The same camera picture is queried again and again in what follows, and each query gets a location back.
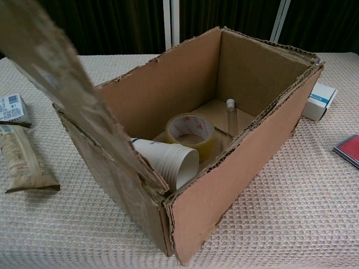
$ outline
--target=white textured tablecloth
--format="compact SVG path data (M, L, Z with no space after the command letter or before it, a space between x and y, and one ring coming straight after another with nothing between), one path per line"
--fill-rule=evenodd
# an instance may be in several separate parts
M223 216L195 268L359 266L359 170L332 152L359 132L359 56L320 53L319 81L338 89L324 118L302 118L296 134ZM154 55L81 56L94 84ZM61 191L4 194L0 157L0 268L171 268L167 258L96 184L51 102L0 60L0 96L19 92L30 109L33 145Z

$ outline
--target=curtain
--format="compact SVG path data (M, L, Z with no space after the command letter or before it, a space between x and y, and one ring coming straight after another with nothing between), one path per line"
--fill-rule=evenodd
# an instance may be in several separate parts
M162 0L38 0L79 54L165 51Z
M220 26L270 39L280 0L181 0L180 40Z
M291 0L279 43L311 52L359 53L359 1Z

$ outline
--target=test tube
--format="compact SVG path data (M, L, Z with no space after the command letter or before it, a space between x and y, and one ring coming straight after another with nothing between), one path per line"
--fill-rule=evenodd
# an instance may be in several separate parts
M238 135L237 110L234 99L227 100L227 118L228 118L228 134L230 141Z

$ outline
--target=cardboard flap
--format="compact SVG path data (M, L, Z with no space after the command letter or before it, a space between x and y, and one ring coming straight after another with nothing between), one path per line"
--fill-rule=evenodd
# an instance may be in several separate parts
M168 190L166 182L137 155L82 69L74 47L37 2L0 1L0 34L0 50L73 124L122 167L135 168L155 191Z

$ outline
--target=white cardboard box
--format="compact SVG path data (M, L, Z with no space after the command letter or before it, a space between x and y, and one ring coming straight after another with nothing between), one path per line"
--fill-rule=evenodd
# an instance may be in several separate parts
M302 115L308 119L320 120L331 105L338 90L316 83L310 94Z
M0 122L16 122L30 125L29 114L20 94L0 98Z

